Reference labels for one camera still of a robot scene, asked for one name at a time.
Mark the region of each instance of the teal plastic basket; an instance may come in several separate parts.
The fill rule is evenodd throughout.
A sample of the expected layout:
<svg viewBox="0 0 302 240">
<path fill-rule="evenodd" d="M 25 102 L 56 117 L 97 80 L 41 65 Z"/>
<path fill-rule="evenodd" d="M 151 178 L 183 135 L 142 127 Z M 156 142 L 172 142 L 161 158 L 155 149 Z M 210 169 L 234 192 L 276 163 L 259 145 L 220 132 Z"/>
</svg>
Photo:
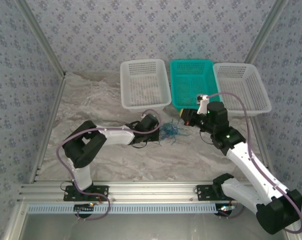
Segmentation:
<svg viewBox="0 0 302 240">
<path fill-rule="evenodd" d="M 172 102 L 178 111 L 198 109 L 196 97 L 218 92 L 213 72 L 213 62 L 206 59 L 173 60 L 170 64 Z M 220 101 L 215 96 L 210 101 Z"/>
</svg>

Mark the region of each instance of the aluminum frame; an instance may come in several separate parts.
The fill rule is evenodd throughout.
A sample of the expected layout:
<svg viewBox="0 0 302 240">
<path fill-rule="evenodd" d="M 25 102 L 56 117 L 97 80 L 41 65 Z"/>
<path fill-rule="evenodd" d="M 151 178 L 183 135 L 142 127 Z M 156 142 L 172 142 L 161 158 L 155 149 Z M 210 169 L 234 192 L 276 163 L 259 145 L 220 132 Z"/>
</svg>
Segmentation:
<svg viewBox="0 0 302 240">
<path fill-rule="evenodd" d="M 57 56 L 55 55 L 50 43 L 48 42 L 43 30 L 41 29 L 39 23 L 34 16 L 30 6 L 26 2 L 26 0 L 15 0 L 16 5 L 20 9 L 21 13 L 24 16 L 25 21 L 29 24 L 31 30 L 33 31 L 37 41 L 42 46 L 43 51 L 45 52 L 47 58 L 52 64 L 52 67 L 56 71 L 59 76 L 64 75 L 64 71 L 60 61 L 58 60 Z"/>
<path fill-rule="evenodd" d="M 63 204 L 64 193 L 60 189 L 61 181 L 52 180 L 36 180 L 37 171 L 41 169 L 46 148 L 50 139 L 53 123 L 60 105 L 65 86 L 65 79 L 62 78 L 54 105 L 51 110 L 51 115 L 47 124 L 44 138 L 41 142 L 40 150 L 35 160 L 36 164 L 33 168 L 29 184 L 24 184 L 21 187 L 18 196 L 18 205 L 15 207 L 10 223 L 8 224 L 5 238 L 7 240 L 19 239 L 22 233 L 23 224 L 26 219 L 26 213 L 29 204 Z M 257 139 L 258 147 L 261 152 L 262 162 L 269 168 L 272 174 L 272 167 L 266 144 L 262 135 L 261 128 L 257 117 L 251 117 L 253 131 Z M 252 187 L 250 182 L 241 182 L 248 187 Z M 193 204 L 197 203 L 197 195 L 194 192 L 196 185 L 212 184 L 210 181 L 100 181 L 94 184 L 109 185 L 109 198 L 113 204 Z M 203 201 L 203 203 L 225 203 L 225 201 Z M 289 226 L 290 229 L 298 229 L 298 223 Z M 283 239 L 286 240 L 302 240 L 302 234 L 289 234 L 283 232 Z"/>
</svg>

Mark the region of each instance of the black bracket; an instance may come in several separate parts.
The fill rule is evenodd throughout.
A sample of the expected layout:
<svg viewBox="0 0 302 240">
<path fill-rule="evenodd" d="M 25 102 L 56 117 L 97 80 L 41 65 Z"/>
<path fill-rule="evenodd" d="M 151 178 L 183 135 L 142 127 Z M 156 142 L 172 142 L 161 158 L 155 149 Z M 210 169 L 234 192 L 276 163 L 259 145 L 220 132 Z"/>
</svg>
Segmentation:
<svg viewBox="0 0 302 240">
<path fill-rule="evenodd" d="M 100 193 L 105 196 L 108 196 L 109 194 L 109 186 L 106 185 L 91 185 L 87 189 L 84 190 L 86 193 Z M 90 202 L 106 202 L 107 200 L 104 199 L 103 197 L 98 197 L 94 195 L 84 195 L 80 192 L 77 191 L 76 187 L 71 185 L 67 186 L 65 188 L 65 193 L 64 193 L 64 201 L 65 202 L 85 202 L 85 201 L 90 201 Z"/>
<path fill-rule="evenodd" d="M 231 201 L 232 198 L 217 194 L 213 185 L 197 185 L 197 199 L 199 201 Z"/>
<path fill-rule="evenodd" d="M 228 179 L 233 178 L 231 174 L 222 174 L 213 180 L 211 185 L 197 185 L 196 193 L 199 201 L 231 201 L 232 198 L 224 195 L 221 185 Z"/>
</svg>

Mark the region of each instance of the cable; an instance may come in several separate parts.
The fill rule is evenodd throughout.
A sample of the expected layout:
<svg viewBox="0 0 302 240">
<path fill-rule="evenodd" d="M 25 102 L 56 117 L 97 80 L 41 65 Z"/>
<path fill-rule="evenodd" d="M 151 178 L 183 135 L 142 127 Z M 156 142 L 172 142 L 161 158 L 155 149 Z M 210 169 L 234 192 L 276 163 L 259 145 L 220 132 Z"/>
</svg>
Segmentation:
<svg viewBox="0 0 302 240">
<path fill-rule="evenodd" d="M 134 145 L 132 145 L 132 147 L 135 148 L 135 149 L 142 149 L 142 148 L 146 147 L 146 145 L 147 145 L 147 142 L 145 142 L 144 146 L 134 146 Z"/>
<path fill-rule="evenodd" d="M 259 173 L 276 189 L 278 190 L 287 200 L 288 202 L 293 206 L 294 210 L 297 212 L 299 218 L 300 218 L 300 222 L 301 222 L 301 226 L 300 226 L 300 229 L 297 230 L 297 231 L 293 231 L 293 230 L 289 230 L 289 229 L 284 229 L 285 231 L 287 231 L 288 233 L 292 233 L 292 234 L 299 234 L 299 233 L 302 233 L 302 213 L 300 211 L 300 209 L 297 207 L 297 205 L 293 202 L 293 200 L 282 190 L 280 189 L 276 183 L 274 183 L 263 171 L 262 169 L 257 165 L 255 159 L 252 157 L 252 147 L 251 147 L 251 133 L 250 133 L 250 127 L 249 127 L 249 120 L 248 120 L 248 115 L 247 115 L 247 112 L 246 112 L 246 108 L 243 104 L 243 102 L 241 101 L 241 99 L 231 93 L 231 92 L 218 92 L 218 93 L 215 93 L 215 94 L 212 94 L 210 96 L 208 96 L 208 98 L 212 98 L 214 96 L 218 96 L 218 95 L 231 95 L 233 97 L 235 97 L 241 104 L 242 106 L 242 109 L 244 111 L 244 116 L 245 116 L 245 120 L 246 120 L 246 127 L 247 127 L 247 150 L 248 150 L 248 154 L 249 154 L 249 158 L 250 160 L 252 161 L 253 165 L 255 166 L 255 168 L 259 171 Z"/>
<path fill-rule="evenodd" d="M 108 208 L 107 208 L 106 212 L 105 212 L 104 214 L 102 214 L 101 216 L 99 216 L 99 217 L 93 217 L 93 218 L 88 218 L 88 219 L 87 219 L 87 218 L 86 218 L 86 219 L 85 219 L 85 218 L 79 218 L 79 219 L 86 220 L 86 221 L 94 221 L 94 220 L 99 220 L 99 219 L 104 218 L 105 216 L 107 216 L 107 214 L 108 214 L 109 211 L 111 210 L 111 202 L 110 202 L 110 200 L 108 199 L 108 197 L 105 196 L 104 194 L 90 193 L 90 192 L 87 193 L 87 192 L 82 191 L 82 190 L 79 188 L 79 186 L 78 186 L 78 184 L 77 184 L 77 182 L 76 182 L 76 180 L 75 180 L 75 176 L 74 176 L 72 170 L 71 170 L 70 167 L 67 166 L 67 164 L 61 159 L 61 156 L 60 156 L 60 154 L 59 154 L 59 151 L 60 151 L 61 147 L 62 147 L 64 144 L 66 144 L 67 142 L 69 142 L 70 140 L 72 140 L 72 139 L 74 139 L 74 138 L 76 138 L 76 137 L 78 137 L 78 136 L 80 136 L 80 135 L 82 135 L 82 134 L 85 134 L 85 133 L 87 133 L 87 132 L 90 133 L 90 132 L 94 132 L 94 131 L 118 131 L 118 130 L 122 129 L 122 130 L 124 130 L 124 131 L 132 132 L 132 133 L 136 133 L 136 134 L 151 134 L 151 133 L 157 131 L 157 130 L 161 127 L 162 119 L 161 119 L 159 113 L 158 113 L 157 111 L 155 111 L 155 110 L 152 110 L 152 109 L 145 110 L 145 111 L 142 113 L 142 115 L 144 115 L 146 112 L 153 112 L 153 113 L 155 113 L 155 114 L 157 115 L 157 117 L 158 117 L 159 124 L 158 124 L 158 126 L 157 126 L 155 129 L 153 129 L 153 130 L 151 130 L 151 131 L 145 131 L 145 132 L 143 131 L 143 132 L 142 132 L 142 131 L 136 131 L 136 130 L 129 129 L 129 128 L 120 128 L 120 127 L 111 127 L 111 128 L 109 128 L 109 127 L 108 127 L 108 128 L 107 128 L 107 127 L 100 127 L 100 128 L 98 128 L 98 127 L 97 127 L 97 128 L 91 128 L 91 129 L 83 130 L 83 131 L 81 131 L 81 132 L 78 132 L 77 134 L 74 134 L 74 135 L 68 137 L 67 139 L 65 139 L 64 141 L 62 141 L 62 142 L 58 145 L 58 147 L 56 148 L 56 156 L 57 156 L 57 159 L 58 159 L 58 160 L 60 161 L 60 163 L 61 163 L 61 164 L 69 171 L 69 173 L 70 173 L 70 175 L 71 175 L 71 177 L 72 177 L 72 181 L 73 181 L 74 186 L 76 187 L 77 191 L 80 192 L 81 194 L 84 194 L 84 195 L 89 195 L 89 196 L 100 196 L 100 197 L 106 199 L 106 201 L 108 202 Z"/>
<path fill-rule="evenodd" d="M 62 182 L 61 183 L 61 185 L 60 185 L 60 189 L 62 190 L 62 191 L 66 191 L 66 189 L 62 189 L 62 185 L 63 185 L 63 183 L 72 183 L 71 181 L 64 181 L 64 182 Z"/>
<path fill-rule="evenodd" d="M 202 138 L 201 130 L 200 130 L 200 137 L 201 137 L 202 141 L 205 142 L 206 144 L 213 145 L 213 143 L 208 143 L 207 141 L 205 141 L 205 140 Z"/>
</svg>

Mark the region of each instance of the white plastic basket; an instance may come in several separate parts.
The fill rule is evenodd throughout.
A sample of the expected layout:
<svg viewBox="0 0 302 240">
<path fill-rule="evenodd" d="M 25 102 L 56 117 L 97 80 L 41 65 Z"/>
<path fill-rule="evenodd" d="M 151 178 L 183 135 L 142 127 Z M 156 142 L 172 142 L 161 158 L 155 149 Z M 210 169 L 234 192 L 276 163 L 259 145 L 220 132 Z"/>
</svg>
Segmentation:
<svg viewBox="0 0 302 240">
<path fill-rule="evenodd" d="M 271 111 L 260 74 L 256 67 L 243 63 L 216 63 L 213 66 L 219 92 L 231 92 L 241 98 L 249 116 Z M 230 95 L 220 95 L 230 116 L 243 116 L 238 100 Z"/>
<path fill-rule="evenodd" d="M 121 64 L 122 106 L 131 112 L 162 110 L 172 101 L 164 61 L 143 59 Z"/>
</svg>

